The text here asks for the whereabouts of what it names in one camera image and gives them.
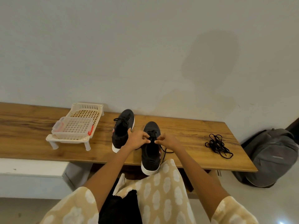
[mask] tiled floor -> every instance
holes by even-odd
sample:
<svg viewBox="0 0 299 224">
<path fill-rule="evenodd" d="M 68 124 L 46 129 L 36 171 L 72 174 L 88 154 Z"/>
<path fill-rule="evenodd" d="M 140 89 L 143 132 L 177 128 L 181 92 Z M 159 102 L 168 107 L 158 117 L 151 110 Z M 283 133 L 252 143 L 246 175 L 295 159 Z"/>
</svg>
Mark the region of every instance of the tiled floor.
<svg viewBox="0 0 299 224">
<path fill-rule="evenodd" d="M 229 171 L 222 171 L 220 181 L 237 201 L 257 217 L 260 224 L 295 224 L 299 220 L 298 172 L 299 162 L 269 189 L 242 185 Z M 58 200 L 0 198 L 0 223 L 36 224 L 57 202 Z M 190 203 L 196 223 L 210 223 L 199 200 L 190 200 Z"/>
</svg>

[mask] wooden tabletop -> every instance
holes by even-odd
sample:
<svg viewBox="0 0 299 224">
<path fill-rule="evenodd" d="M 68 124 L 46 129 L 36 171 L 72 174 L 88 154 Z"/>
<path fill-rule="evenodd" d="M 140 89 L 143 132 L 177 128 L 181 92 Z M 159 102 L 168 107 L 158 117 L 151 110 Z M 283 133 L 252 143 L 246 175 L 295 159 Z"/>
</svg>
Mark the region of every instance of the wooden tabletop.
<svg viewBox="0 0 299 224">
<path fill-rule="evenodd" d="M 0 103 L 0 158 L 37 159 L 54 161 L 80 161 L 106 163 L 115 153 L 112 151 L 113 119 L 119 113 L 105 112 L 100 118 L 94 136 L 90 139 L 91 150 L 86 151 L 84 143 L 63 144 L 53 150 L 45 139 L 51 133 L 55 122 L 66 116 L 70 109 Z M 204 169 L 257 171 L 230 129 L 223 122 L 176 119 L 156 116 L 135 115 L 135 127 L 143 129 L 149 121 L 155 121 L 161 132 L 177 136 L 187 152 Z M 234 154 L 231 159 L 222 158 L 204 146 L 209 134 L 223 136 L 225 146 Z M 165 159 L 174 159 L 182 167 L 175 154 L 166 154 Z M 126 165 L 141 164 L 141 149 L 133 151 Z"/>
</svg>

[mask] black shoe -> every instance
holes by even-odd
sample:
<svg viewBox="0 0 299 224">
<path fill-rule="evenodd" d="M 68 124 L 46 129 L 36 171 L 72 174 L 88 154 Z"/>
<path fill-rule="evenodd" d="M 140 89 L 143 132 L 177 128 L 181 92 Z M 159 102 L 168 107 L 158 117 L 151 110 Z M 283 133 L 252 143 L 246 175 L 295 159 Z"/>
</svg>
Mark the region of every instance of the black shoe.
<svg viewBox="0 0 299 224">
<path fill-rule="evenodd" d="M 148 122 L 143 131 L 150 136 L 149 140 L 151 143 L 141 146 L 141 170 L 146 175 L 152 175 L 157 173 L 160 168 L 161 150 L 159 145 L 155 144 L 155 140 L 161 135 L 161 132 L 155 122 Z"/>
<path fill-rule="evenodd" d="M 128 140 L 128 129 L 131 128 L 132 130 L 134 127 L 134 113 L 132 110 L 126 109 L 114 121 L 116 123 L 112 131 L 112 150 L 117 153 Z"/>
</svg>

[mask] wall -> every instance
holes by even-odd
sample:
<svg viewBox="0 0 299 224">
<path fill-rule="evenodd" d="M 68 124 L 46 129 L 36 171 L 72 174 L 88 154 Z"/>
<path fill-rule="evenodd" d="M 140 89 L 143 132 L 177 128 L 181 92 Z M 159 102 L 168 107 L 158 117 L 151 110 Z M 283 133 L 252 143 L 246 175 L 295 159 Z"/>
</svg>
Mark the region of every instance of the wall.
<svg viewBox="0 0 299 224">
<path fill-rule="evenodd" d="M 299 116 L 298 0 L 0 0 L 0 101 L 225 121 Z"/>
</svg>

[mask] beige shirt with white spots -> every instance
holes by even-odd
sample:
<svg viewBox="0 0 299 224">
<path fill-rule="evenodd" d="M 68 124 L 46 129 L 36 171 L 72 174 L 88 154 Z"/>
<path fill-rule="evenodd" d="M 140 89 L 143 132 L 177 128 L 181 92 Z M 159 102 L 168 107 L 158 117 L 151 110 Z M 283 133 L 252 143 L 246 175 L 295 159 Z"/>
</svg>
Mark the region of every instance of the beige shirt with white spots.
<svg viewBox="0 0 299 224">
<path fill-rule="evenodd" d="M 122 174 L 113 194 L 124 198 L 133 189 L 137 191 L 143 224 L 196 223 L 185 185 L 173 159 L 165 161 L 157 174 L 142 180 L 128 180 Z M 48 211 L 41 224 L 96 224 L 98 219 L 99 212 L 92 192 L 80 187 Z M 258 221 L 228 196 L 219 204 L 211 223 L 258 224 Z"/>
</svg>

